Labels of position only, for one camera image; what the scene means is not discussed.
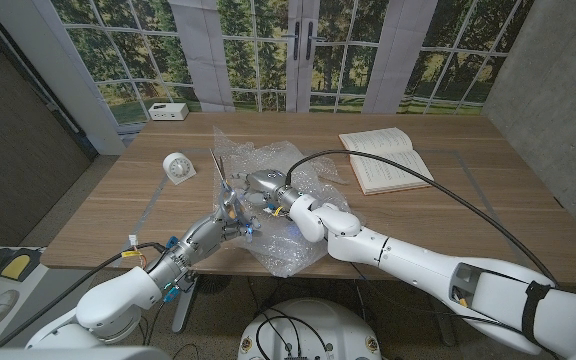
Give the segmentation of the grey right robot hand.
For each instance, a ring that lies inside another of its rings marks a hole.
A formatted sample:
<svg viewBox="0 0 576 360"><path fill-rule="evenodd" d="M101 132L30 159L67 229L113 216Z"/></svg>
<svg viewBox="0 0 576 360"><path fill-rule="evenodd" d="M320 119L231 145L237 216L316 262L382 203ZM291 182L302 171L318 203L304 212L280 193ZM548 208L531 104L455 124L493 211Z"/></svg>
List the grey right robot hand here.
<svg viewBox="0 0 576 360"><path fill-rule="evenodd" d="M255 206L290 209L302 193L287 184L286 175L279 170L258 170L235 173L231 179L243 184L243 197Z"/></svg>

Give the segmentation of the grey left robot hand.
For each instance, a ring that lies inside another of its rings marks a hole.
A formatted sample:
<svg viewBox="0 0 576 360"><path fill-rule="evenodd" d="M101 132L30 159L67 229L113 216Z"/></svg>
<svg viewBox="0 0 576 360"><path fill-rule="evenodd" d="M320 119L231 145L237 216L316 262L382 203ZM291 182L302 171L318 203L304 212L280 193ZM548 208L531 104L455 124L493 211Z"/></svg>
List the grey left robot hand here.
<svg viewBox="0 0 576 360"><path fill-rule="evenodd" d="M215 253L225 241L245 236L249 240L261 228L256 216L249 217L241 205L220 206L195 222L175 245L172 259L190 267Z"/></svg>

